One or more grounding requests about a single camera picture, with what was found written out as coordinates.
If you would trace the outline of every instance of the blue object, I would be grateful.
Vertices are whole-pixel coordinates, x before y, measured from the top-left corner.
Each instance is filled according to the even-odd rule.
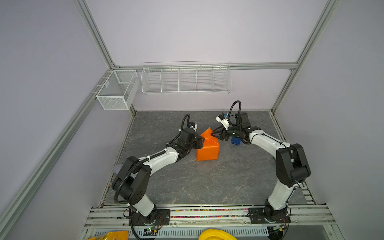
[[[240,145],[241,140],[238,137],[232,137],[231,138],[231,143],[236,144],[236,145]]]

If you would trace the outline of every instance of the white wire basket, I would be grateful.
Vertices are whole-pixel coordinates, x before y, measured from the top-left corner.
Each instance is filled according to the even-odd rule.
[[[145,94],[229,93],[230,63],[143,63],[141,84]]]
[[[105,110],[129,110],[140,82],[134,70],[113,70],[96,95]]]

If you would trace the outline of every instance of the wire shelf basket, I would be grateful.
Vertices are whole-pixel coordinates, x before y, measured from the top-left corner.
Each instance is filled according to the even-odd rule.
[[[140,82],[134,70],[113,70],[96,97],[105,110],[129,110]]]
[[[230,63],[143,63],[141,84],[145,94],[229,93],[232,87]]]

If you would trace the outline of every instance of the yellow package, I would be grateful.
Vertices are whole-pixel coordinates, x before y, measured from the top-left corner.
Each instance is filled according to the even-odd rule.
[[[109,232],[107,235],[89,238],[88,240],[128,240],[128,231]]]

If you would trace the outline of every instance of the orange bag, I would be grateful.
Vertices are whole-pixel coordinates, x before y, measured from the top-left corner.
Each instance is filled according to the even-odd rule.
[[[109,232],[107,235],[89,238],[88,240],[128,240],[128,231]]]
[[[196,160],[205,161],[218,159],[220,144],[217,138],[211,136],[211,133],[213,133],[212,129],[208,128],[201,134],[204,138],[204,144],[202,149],[196,151]]]

